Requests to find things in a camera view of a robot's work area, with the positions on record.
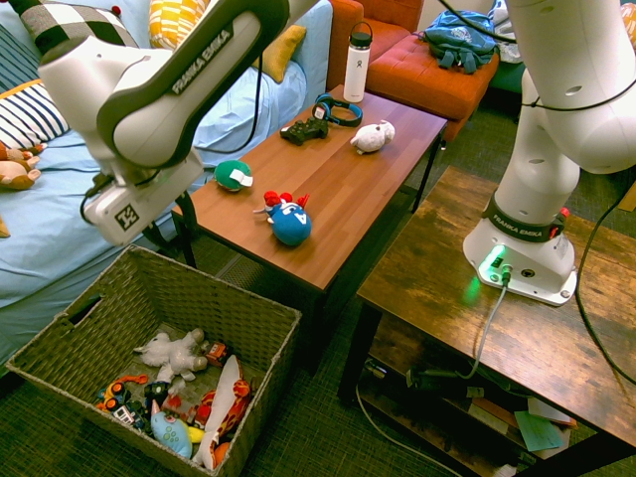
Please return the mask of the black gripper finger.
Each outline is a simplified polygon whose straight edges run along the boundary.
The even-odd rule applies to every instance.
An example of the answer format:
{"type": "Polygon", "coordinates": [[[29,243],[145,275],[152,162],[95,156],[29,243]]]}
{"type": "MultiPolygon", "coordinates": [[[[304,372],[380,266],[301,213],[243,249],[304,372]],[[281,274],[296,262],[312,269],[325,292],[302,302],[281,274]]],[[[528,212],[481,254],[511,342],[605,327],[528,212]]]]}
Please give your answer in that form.
{"type": "Polygon", "coordinates": [[[159,249],[168,249],[168,242],[165,240],[154,221],[144,228],[142,234],[159,249]]]}
{"type": "Polygon", "coordinates": [[[195,207],[190,194],[184,191],[175,199],[175,203],[181,210],[184,223],[186,225],[193,225],[195,223],[195,207]]]}

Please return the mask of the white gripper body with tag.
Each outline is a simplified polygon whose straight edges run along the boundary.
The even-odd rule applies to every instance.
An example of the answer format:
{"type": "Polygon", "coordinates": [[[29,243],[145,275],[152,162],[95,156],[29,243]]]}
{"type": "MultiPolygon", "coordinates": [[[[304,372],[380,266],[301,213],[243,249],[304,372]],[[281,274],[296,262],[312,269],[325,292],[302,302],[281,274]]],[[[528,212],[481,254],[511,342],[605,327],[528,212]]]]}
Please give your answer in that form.
{"type": "Polygon", "coordinates": [[[203,174],[195,150],[177,166],[159,171],[143,187],[111,185],[84,208],[85,217],[113,245],[126,245],[163,214],[203,174]]]}

